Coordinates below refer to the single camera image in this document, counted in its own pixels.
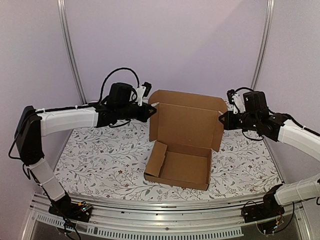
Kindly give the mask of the brown cardboard box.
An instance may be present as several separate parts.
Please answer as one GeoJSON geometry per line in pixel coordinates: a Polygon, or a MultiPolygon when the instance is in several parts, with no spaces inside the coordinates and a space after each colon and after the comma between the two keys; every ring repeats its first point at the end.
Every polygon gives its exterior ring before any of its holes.
{"type": "Polygon", "coordinates": [[[228,110],[216,96],[157,90],[148,99],[156,113],[149,119],[153,148],[144,170],[147,181],[206,191],[213,152],[220,150],[228,110]]]}

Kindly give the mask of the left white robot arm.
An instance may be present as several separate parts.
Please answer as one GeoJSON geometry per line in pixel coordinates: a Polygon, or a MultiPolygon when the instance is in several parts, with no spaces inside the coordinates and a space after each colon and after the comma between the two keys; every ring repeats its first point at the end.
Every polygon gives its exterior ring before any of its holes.
{"type": "Polygon", "coordinates": [[[118,121],[145,123],[156,111],[148,103],[129,103],[120,107],[91,103],[52,109],[35,109],[29,105],[22,112],[8,156],[13,159],[12,151],[16,148],[15,159],[29,168],[48,197],[55,201],[55,209],[63,217],[70,217],[75,211],[74,205],[65,199],[67,193],[46,160],[43,138],[81,128],[118,128],[118,121]]]}

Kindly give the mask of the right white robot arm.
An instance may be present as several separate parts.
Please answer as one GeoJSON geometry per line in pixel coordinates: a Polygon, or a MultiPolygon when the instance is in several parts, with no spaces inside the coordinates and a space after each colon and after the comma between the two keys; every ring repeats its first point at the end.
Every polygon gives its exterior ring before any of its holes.
{"type": "Polygon", "coordinates": [[[291,202],[320,198],[320,135],[297,123],[287,113],[227,111],[219,118],[225,130],[254,131],[268,139],[285,183],[266,193],[259,206],[262,218],[269,218],[291,202]]]}

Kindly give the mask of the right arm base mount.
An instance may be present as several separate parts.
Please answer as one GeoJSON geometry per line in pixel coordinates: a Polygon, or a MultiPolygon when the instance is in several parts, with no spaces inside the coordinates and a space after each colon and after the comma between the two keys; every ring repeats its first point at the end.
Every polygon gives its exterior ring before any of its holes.
{"type": "Polygon", "coordinates": [[[262,203],[248,201],[241,209],[245,223],[276,217],[285,213],[284,207],[276,202],[275,193],[282,184],[272,187],[264,196],[262,203]]]}

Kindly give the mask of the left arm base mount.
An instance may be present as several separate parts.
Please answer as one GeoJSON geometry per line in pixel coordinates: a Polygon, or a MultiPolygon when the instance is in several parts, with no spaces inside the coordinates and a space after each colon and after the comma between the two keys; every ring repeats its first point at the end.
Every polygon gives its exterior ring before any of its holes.
{"type": "Polygon", "coordinates": [[[93,205],[81,201],[78,203],[71,202],[71,199],[66,196],[58,201],[53,201],[48,212],[52,215],[63,217],[70,220],[88,223],[91,218],[93,205]]]}

